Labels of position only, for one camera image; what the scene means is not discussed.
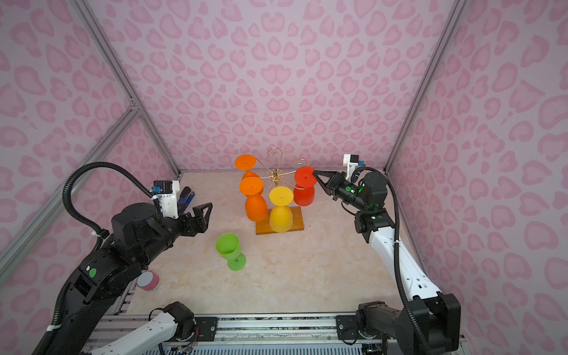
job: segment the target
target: aluminum frame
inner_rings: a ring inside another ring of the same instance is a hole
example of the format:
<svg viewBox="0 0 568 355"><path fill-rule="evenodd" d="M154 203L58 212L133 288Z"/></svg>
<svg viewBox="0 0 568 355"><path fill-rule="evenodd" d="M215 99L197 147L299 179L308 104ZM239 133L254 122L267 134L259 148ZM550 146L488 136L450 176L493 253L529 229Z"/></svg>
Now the aluminum frame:
<svg viewBox="0 0 568 355"><path fill-rule="evenodd" d="M420 81L420 85L418 86L418 90L416 91L416 95L412 99L410 104L410 109L406 117L404 118L404 123L398 136L396 137L395 144L392 147L392 151L387 159L387 164L385 166L385 172L389 173L396 161L396 158L400 152L402 144L408 135L408 131L410 125L416 119L417 113L419 111L420 105L424 101L424 98L428 94L429 88L432 86L434 82L434 78L436 72L440 68L444 58L448 52L449 47L452 44L452 40L454 39L458 28L463 21L467 9L471 4L471 0L456 0L452 9L450 10L448 20L444 25L444 29L442 30L442 34L434 47L434 51L432 53L432 57L430 62L428 62L428 66L426 67L426 71L424 76L422 76L422 80Z"/></svg>
<svg viewBox="0 0 568 355"><path fill-rule="evenodd" d="M150 137L158 147L158 150L164 157L164 160L168 163L170 169L174 172L176 178L179 177L180 169L174 160L172 153L170 152L168 146L165 144L164 140L156 130L156 126L151 120L150 114L146 110L144 103L140 100L138 93L136 92L134 85L128 78L126 71L120 63L119 57L116 55L114 49L110 45L107 36L102 30L101 25L93 9L89 6L86 0L69 0L81 21L85 25L87 31L91 35L93 42L97 45L97 48L101 52L101 55L105 58L109 69L112 71L116 80L126 96L129 98L131 103L131 108L139 108L141 112L142 123L150 133Z"/></svg>
<svg viewBox="0 0 568 355"><path fill-rule="evenodd" d="M138 109L129 109L113 126L111 131L103 137L101 141L93 148L93 150L81 161L79 165L85 165L90 162L99 161L106 157L109 151L126 133L132 122L140 117ZM74 195L81 186L89 179L91 172L81 176L71 194ZM12 272L18 267L20 262L29 254L35 244L39 241L45 230L59 216L63 210L63 200L61 193L63 191L63 182L51 196L49 202L41 209L36 218L23 232L15 238L15 242L10 246L6 254L0 258L0 287L8 280Z"/></svg>

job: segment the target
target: pink wall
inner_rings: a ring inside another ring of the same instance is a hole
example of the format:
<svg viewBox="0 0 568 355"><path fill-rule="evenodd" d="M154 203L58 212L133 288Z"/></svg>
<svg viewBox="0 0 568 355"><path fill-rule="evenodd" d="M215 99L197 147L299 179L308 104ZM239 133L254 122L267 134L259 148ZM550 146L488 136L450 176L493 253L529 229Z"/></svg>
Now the pink wall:
<svg viewBox="0 0 568 355"><path fill-rule="evenodd" d="M567 13L475 1L395 166L475 354L568 353Z"/></svg>
<svg viewBox="0 0 568 355"><path fill-rule="evenodd" d="M182 169L384 166L452 3L90 2Z"/></svg>
<svg viewBox="0 0 568 355"><path fill-rule="evenodd" d="M0 5L0 256L124 113L65 0Z"/></svg>
<svg viewBox="0 0 568 355"><path fill-rule="evenodd" d="M145 186L173 175L147 131L134 122L106 161L130 171ZM110 219L128 204L149 199L128 179L97 169L74 198L77 210L110 228ZM61 285L95 243L91 229L67 212L53 222L35 249L0 289L0 353L30 354L51 322Z"/></svg>

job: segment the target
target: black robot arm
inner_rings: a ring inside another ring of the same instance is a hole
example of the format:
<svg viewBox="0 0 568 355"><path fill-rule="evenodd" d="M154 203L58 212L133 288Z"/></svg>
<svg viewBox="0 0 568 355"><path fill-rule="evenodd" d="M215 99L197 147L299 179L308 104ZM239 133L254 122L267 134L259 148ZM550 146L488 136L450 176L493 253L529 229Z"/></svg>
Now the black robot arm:
<svg viewBox="0 0 568 355"><path fill-rule="evenodd" d="M94 167L102 166L120 172L124 170L114 164L103 163L104 165ZM86 167L77 171L84 173L93 168L92 165ZM87 220L72 204L69 208L65 207L68 212L73 212L74 218ZM112 217L114 233L110 236L108 231L87 220L92 225L86 224L94 227L98 234L97 244L65 282L57 297L52 325L33 354L78 354L101 317L122 295L128 284L143 270L147 270L148 265L160 253L171 248L178 237L193 237L204 233L211 210L212 204L207 203L194 207L193 216L181 213L174 219L163 217L154 204L131 204Z"/></svg>

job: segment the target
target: cable tie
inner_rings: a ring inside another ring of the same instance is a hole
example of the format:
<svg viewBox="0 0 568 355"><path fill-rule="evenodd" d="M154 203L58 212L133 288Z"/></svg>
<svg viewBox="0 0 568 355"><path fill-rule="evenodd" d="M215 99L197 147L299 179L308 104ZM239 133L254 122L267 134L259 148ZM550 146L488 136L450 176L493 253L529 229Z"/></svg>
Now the cable tie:
<svg viewBox="0 0 568 355"><path fill-rule="evenodd" d="M50 325L47 326L47 331L50 332L50 331L52 331L52 330L54 330L54 329L61 328L61 326L62 326L62 324L59 324L59 325L50 324Z"/></svg>

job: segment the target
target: wiring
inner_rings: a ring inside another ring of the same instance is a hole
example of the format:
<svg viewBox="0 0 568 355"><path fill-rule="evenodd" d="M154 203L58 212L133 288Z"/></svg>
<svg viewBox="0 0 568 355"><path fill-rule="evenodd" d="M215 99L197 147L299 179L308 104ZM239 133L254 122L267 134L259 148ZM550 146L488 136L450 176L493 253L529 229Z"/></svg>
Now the wiring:
<svg viewBox="0 0 568 355"><path fill-rule="evenodd" d="M154 313L154 311L164 311L163 308L157 307L154 308L152 311L150 311L150 314L148 315L148 321L152 320L152 313ZM162 343L158 344L158 350L160 351L160 355L166 355L166 353L164 352L164 347L162 346Z"/></svg>
<svg viewBox="0 0 568 355"><path fill-rule="evenodd" d="M343 209L344 209L345 211L347 211L348 213L350 213L350 214L352 214L352 215L354 215L354 216L357 215L357 214L355 214L355 213L349 211L349 210L347 209L347 207L345 207L345 205L344 205L343 203L344 203L344 201L341 201L341 206L343 207Z"/></svg>
<svg viewBox="0 0 568 355"><path fill-rule="evenodd" d="M356 168L353 171L353 173L351 174L351 177L350 177L351 183L355 183L355 181L359 177L359 174L361 174L361 172L363 172L364 170L376 172L376 173L379 173L379 174L381 173L377 169L368 168L367 166L360 166L360 167ZM412 309L410 308L410 305L408 304L408 298L406 297L406 292L405 292L404 286L402 284L402 277L400 276L400 258L399 258L400 252L399 252L399 243L398 243L399 232L400 232L398 199L396 198L396 192L394 191L394 187L392 186L389 178L387 178L387 185L389 186L389 189L391 191L392 204L394 206L394 277L395 277L395 281L396 281L396 288L398 289L398 294L400 296L400 300L402 301L402 305L404 307L404 310L406 311L408 318L410 319L410 323L412 324L412 327L414 329L414 334L416 334L416 337L420 341L420 345L422 345L422 347L424 349L424 354L432 355L432 350L430 349L430 344L428 343L428 340L424 336L424 332L420 328L420 324L418 324L418 321L416 320L416 316L414 315L414 312L412 311Z"/></svg>
<svg viewBox="0 0 568 355"><path fill-rule="evenodd" d="M109 168L109 169L112 169L112 170L116 170L117 172L126 176L146 196L150 197L153 200L154 206L156 207L156 211L157 211L157 214L158 214L158 221L160 222L160 224L162 223L164 216L162 214L162 210L160 208L160 201L157 198L157 195L154 192L146 189L146 187L144 187L144 185L138 179L136 179L131 173L129 173L125 168L123 168L123 167L121 167L117 164L107 162L107 161L95 161L95 162L85 164L82 167L75 170L71 174L71 176L69 176L69 178L67 179L67 181L63 185L63 189L62 189L62 193L61 193L61 199L63 201L63 206L65 207L65 210L67 211L67 213L71 217L75 218L76 220L78 220L79 222L81 222L85 225L88 225L89 227L91 227L93 229L94 235L97 237L97 241L96 241L95 246L94 246L93 250L91 251L91 253L98 250L101 247L101 245L103 244L103 242L105 241L105 238L107 236L109 236L110 234L109 234L108 230L102 229L101 226L99 226L96 222L94 222L94 221L88 219L87 217L83 216L82 214L80 214L75 209L75 207L73 206L73 202L71 200L71 194L72 194L73 187L75 186L75 183L77 182L77 180L83 174L88 172L89 170L96 169L96 168ZM65 301L65 294L67 293L67 291L69 290L69 288L71 286L70 280L71 280L72 276L73 276L73 273L69 276L67 281L65 281L65 283L63 284L63 287L61 288L61 290L59 291L59 294L57 295L57 299L55 301L55 306L53 308L53 318L52 318L51 325L50 325L50 327L52 327L52 329L48 330L45 333L40 344L38 344L38 346L34 350L34 355L44 355L47 352L47 350L51 346L51 343L53 342L53 339L55 338L55 334L56 334L57 330L61 327L61 321L62 321L62 318L63 318L63 305L65 303L64 302Z"/></svg>
<svg viewBox="0 0 568 355"><path fill-rule="evenodd" d="M343 329L342 333L341 333L341 337L343 338L343 334L345 333L345 331L347 331L347 329ZM357 334L359 333L359 329L355 329L355 339L351 342L348 343L345 340L341 339L342 342L346 343L347 345L351 346L351 345L355 345L355 343L357 342Z"/></svg>

